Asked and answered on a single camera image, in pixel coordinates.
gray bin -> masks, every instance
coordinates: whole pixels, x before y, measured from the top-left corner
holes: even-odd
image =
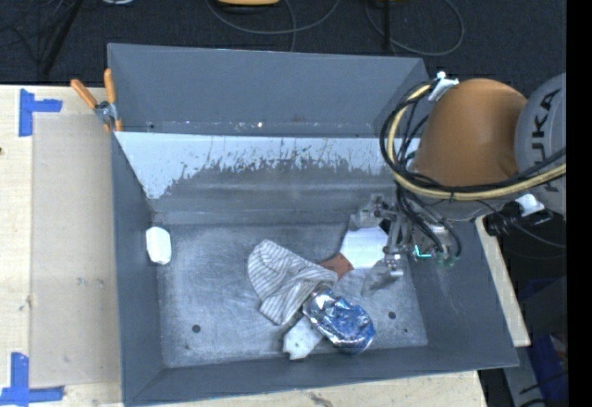
[[[405,261],[372,300],[358,298],[363,272],[339,282],[377,331],[357,356],[321,343],[291,362],[285,328],[257,310],[246,259],[258,242],[320,262],[371,195],[392,200],[377,135],[427,81],[421,59],[111,43],[107,60],[125,127],[112,170],[126,405],[518,364],[470,223],[453,267]],[[146,253],[152,225],[171,234],[168,265]]]

black cable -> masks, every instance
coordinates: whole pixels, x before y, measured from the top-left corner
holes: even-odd
[[[481,203],[482,205],[486,206],[489,210],[491,210],[493,213],[495,213],[496,215],[500,216],[502,219],[508,221],[508,223],[510,223],[512,226],[514,226],[516,229],[519,229],[520,231],[522,231],[524,234],[530,236],[531,238],[534,238],[535,240],[538,240],[540,242],[544,242],[545,244],[548,244],[549,246],[553,246],[556,248],[560,248],[560,249],[567,249],[567,246],[564,244],[559,244],[558,242],[553,242],[550,240],[545,240],[544,238],[541,238],[539,236],[537,236],[534,233],[531,233],[530,231],[528,231],[527,229],[523,228],[521,225],[519,225],[518,223],[516,223],[515,221],[511,220],[510,218],[506,217],[503,213],[501,213],[500,211],[496,210],[493,206],[491,206],[489,203],[484,202],[483,200],[477,200],[479,203]],[[564,257],[566,254],[560,254],[557,256],[528,256],[528,254],[524,254],[524,257],[530,257],[530,258],[535,258],[535,259],[539,259],[539,258],[543,258],[543,259],[556,259],[556,258],[560,258],[560,257]]]
[[[417,198],[417,195],[415,195],[412,191],[406,190],[405,192],[411,197],[411,199],[416,204],[418,204],[425,211],[427,211],[426,208],[424,207],[423,203],[421,202],[421,200],[419,200],[419,198]],[[452,238],[454,239],[454,242],[456,243],[456,254],[454,254],[454,255],[456,258],[461,257],[461,253],[463,252],[463,244],[461,243],[461,238],[459,238],[459,235],[456,233],[456,231],[454,230],[452,225],[448,221],[446,221],[444,218],[436,218],[431,213],[429,213],[429,214],[436,220],[436,224],[442,225],[451,234]]]
[[[533,390],[533,389],[539,388],[543,384],[547,384],[547,383],[549,383],[552,380],[555,380],[555,379],[558,379],[559,377],[564,377],[564,376],[567,376],[567,371],[561,371],[560,373],[557,373],[557,374],[555,374],[553,376],[545,377],[543,380],[541,380],[540,382],[537,382],[536,384],[533,384],[531,387],[529,387],[529,388],[523,388],[519,393],[520,394],[525,394],[529,390]]]
[[[532,399],[531,401],[526,401],[525,403],[521,404],[519,407],[531,407],[532,405],[536,405],[538,403],[543,405],[543,407],[547,405],[543,399]]]
[[[407,201],[403,193],[403,188],[401,187],[401,185],[396,184],[396,187],[397,204],[400,210],[405,214],[405,216],[407,216],[407,218],[412,223],[417,225],[424,232],[424,234],[436,244],[439,253],[444,253],[444,247],[442,246],[442,242],[440,241],[438,236],[436,236],[434,231],[432,231],[432,229],[426,224],[426,222],[411,208],[409,202]]]
[[[417,103],[417,101],[419,101],[422,98],[422,96],[413,98],[412,100],[409,100],[407,98],[403,98],[395,107],[395,109],[388,115],[387,119],[385,120],[382,129],[380,131],[380,151],[382,153],[383,158],[385,159],[385,161],[387,162],[388,166],[393,169],[395,172],[403,175],[405,178],[407,178],[409,181],[411,181],[413,184],[423,187],[423,188],[429,188],[429,189],[434,189],[434,190],[441,190],[441,191],[448,191],[451,193],[457,193],[459,191],[489,191],[489,190],[499,190],[499,189],[503,189],[509,185],[512,185],[514,183],[520,183],[522,181],[528,180],[529,178],[531,178],[533,176],[533,174],[535,174],[538,170],[541,170],[542,168],[548,167],[549,165],[553,164],[554,162],[556,162],[557,160],[559,160],[560,158],[562,158],[564,155],[566,155],[566,148],[563,147],[562,149],[560,149],[559,151],[557,151],[556,153],[550,155],[549,157],[547,157],[546,159],[543,159],[541,162],[534,164],[533,166],[518,172],[514,175],[512,175],[511,177],[508,177],[507,179],[501,181],[501,182],[497,182],[497,183],[489,183],[489,184],[479,184],[479,185],[466,185],[466,186],[462,186],[462,187],[451,187],[451,186],[447,186],[447,185],[441,185],[439,182],[435,181],[434,179],[425,176],[425,175],[421,175],[421,174],[415,174],[415,173],[410,173],[407,171],[407,169],[402,166],[400,163],[396,163],[393,162],[388,153],[387,153],[387,149],[386,146],[384,144],[385,139],[387,138],[387,133],[389,130],[389,126],[390,123],[392,122],[392,120],[394,119],[394,117],[401,111],[403,110],[405,107],[409,106],[409,105],[414,105],[415,103]]]
[[[395,45],[399,48],[402,48],[403,50],[406,50],[407,52],[411,52],[412,54],[418,54],[420,56],[445,56],[445,55],[448,55],[448,54],[454,52],[457,48],[459,48],[461,46],[461,43],[463,43],[464,22],[463,22],[463,18],[461,16],[461,13],[456,8],[456,6],[450,0],[443,0],[443,1],[452,9],[452,12],[454,13],[456,18],[458,19],[459,25],[461,28],[461,31],[459,33],[459,38],[457,39],[457,42],[455,45],[453,45],[451,48],[449,48],[448,50],[445,50],[443,52],[427,52],[425,50],[418,50],[418,49],[409,47],[409,46],[405,45],[404,43],[400,43],[400,42],[393,40],[392,38],[390,39],[390,42],[393,45]],[[365,13],[366,13],[366,17],[368,18],[368,21],[370,22],[370,25],[372,25],[374,30],[376,32],[378,32],[380,34],[380,36],[384,37],[385,36],[384,32],[380,29],[380,27],[378,27],[378,25],[374,22],[374,20],[370,16],[370,1],[368,1],[366,3]]]
[[[49,72],[51,71],[56,59],[57,54],[59,54],[62,44],[66,40],[70,27],[76,18],[80,7],[82,6],[82,2],[84,0],[76,0],[74,3],[74,8],[69,13],[68,17],[64,21],[64,23],[59,28],[54,42],[51,44],[51,48],[47,52],[47,54],[43,57],[43,68],[42,68],[42,76],[47,78],[49,76]]]

bin floor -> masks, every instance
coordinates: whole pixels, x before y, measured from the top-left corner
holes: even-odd
[[[163,359],[167,367],[215,364],[282,357],[279,327],[259,313],[259,299],[247,274],[247,259],[263,239],[280,244],[314,262],[334,255],[345,225],[194,226],[169,228],[173,257],[158,267]],[[376,329],[369,349],[427,344],[426,330],[410,270],[390,287],[362,297],[366,271],[343,277],[334,290],[359,303]],[[334,352],[326,340],[314,353]]]

blue tape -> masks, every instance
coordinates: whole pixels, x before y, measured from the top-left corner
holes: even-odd
[[[64,387],[29,389],[29,357],[20,352],[10,355],[10,386],[2,388],[0,405],[29,407],[30,402],[61,401]]]
[[[18,135],[33,134],[33,113],[59,113],[62,109],[60,100],[35,101],[35,95],[24,88],[20,89],[20,111],[18,117]]]

white object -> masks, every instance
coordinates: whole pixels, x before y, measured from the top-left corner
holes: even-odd
[[[290,355],[290,360],[303,359],[321,342],[323,335],[306,316],[284,336],[283,351]]]
[[[146,229],[146,251],[153,263],[168,264],[173,253],[168,231],[158,226]]]
[[[532,193],[527,193],[526,195],[521,196],[520,198],[516,198],[515,202],[520,205],[520,214],[522,216],[532,215],[537,211],[541,211],[545,209],[545,205],[542,204],[535,195]]]
[[[379,226],[348,230],[343,238],[340,252],[351,262],[354,269],[372,267],[384,257],[382,248],[389,235]]]

